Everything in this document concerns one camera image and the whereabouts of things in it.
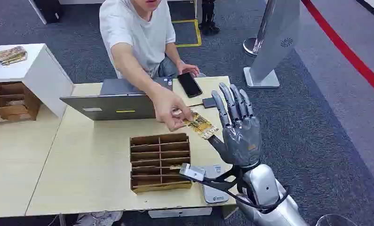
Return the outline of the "person's left hand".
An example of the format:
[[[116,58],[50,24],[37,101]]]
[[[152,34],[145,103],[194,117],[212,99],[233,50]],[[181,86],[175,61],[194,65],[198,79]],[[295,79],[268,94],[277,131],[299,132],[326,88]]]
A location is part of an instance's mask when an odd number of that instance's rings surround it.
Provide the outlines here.
[[[195,65],[186,64],[183,61],[180,61],[176,64],[176,67],[179,74],[191,73],[193,77],[198,77],[200,75],[200,70]]]

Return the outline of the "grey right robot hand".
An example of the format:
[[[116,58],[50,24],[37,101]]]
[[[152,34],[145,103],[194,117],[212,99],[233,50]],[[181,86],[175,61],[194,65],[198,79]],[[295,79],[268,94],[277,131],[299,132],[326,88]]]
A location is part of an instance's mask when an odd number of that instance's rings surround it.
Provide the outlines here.
[[[223,140],[216,135],[207,140],[225,163],[251,167],[259,162],[262,155],[260,122],[243,89],[238,89],[234,84],[227,86],[223,82],[219,83],[219,88],[227,105],[223,104],[217,91],[213,90],[211,95],[219,113]]]

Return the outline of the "person's right hand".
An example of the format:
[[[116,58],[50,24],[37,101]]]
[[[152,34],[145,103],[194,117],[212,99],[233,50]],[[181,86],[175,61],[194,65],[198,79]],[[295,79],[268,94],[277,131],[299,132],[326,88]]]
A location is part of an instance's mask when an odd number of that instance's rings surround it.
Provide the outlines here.
[[[164,123],[169,131],[184,127],[184,119],[192,120],[190,108],[174,92],[155,87],[148,92],[148,96],[153,102],[157,121]]]

